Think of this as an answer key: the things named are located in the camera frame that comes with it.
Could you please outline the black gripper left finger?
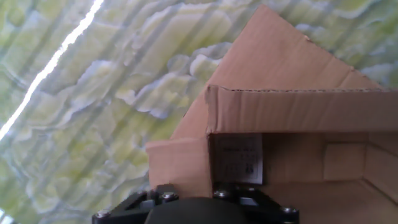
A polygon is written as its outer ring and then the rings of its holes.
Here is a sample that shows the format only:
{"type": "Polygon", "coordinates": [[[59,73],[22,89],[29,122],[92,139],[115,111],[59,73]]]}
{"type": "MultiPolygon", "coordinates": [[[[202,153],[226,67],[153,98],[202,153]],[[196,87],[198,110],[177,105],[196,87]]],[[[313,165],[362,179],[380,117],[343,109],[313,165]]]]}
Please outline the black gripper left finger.
{"type": "Polygon", "coordinates": [[[158,205],[179,199],[172,184],[158,185],[152,190],[141,190],[128,196],[112,209],[102,209],[92,218],[92,224],[144,224],[149,213],[158,205]]]}

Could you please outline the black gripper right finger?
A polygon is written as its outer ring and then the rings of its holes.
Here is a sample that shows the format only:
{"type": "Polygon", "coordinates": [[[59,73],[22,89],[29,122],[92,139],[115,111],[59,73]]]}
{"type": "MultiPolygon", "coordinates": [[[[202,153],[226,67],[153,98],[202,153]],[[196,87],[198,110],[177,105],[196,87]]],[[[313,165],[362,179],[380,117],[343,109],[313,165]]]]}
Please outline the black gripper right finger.
{"type": "Polygon", "coordinates": [[[213,198],[236,205],[249,223],[299,224],[299,209],[282,206],[254,187],[221,184],[214,189],[213,198]]]}

